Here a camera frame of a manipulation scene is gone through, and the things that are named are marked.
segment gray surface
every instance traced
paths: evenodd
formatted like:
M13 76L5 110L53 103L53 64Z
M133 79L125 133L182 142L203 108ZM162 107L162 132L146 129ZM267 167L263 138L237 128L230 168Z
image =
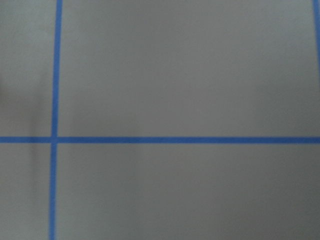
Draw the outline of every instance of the gray surface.
M0 144L0 239L48 238L48 144Z
M0 1L0 136L48 136L55 1Z
M312 1L65 0L61 136L318 136Z
M317 145L60 145L58 239L318 240Z

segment floor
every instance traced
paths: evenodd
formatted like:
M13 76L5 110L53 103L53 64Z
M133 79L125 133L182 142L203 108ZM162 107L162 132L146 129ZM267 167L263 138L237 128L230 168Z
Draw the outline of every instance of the floor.
M320 239L319 16L2 0L0 239Z

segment grid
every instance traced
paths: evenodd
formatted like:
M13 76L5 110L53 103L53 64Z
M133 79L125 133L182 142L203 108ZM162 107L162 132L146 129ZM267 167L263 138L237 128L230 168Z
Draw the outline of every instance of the grid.
M317 45L318 68L320 69L320 10L319 0L312 0L315 36ZM56 0L53 81L52 81L52 113L51 136L0 136L0 144L50 144L50 176L49 176L49 240L56 239L56 183L57 183L57 151L59 144L320 144L320 136L58 136L59 123L59 76L60 45L62 28L63 0Z

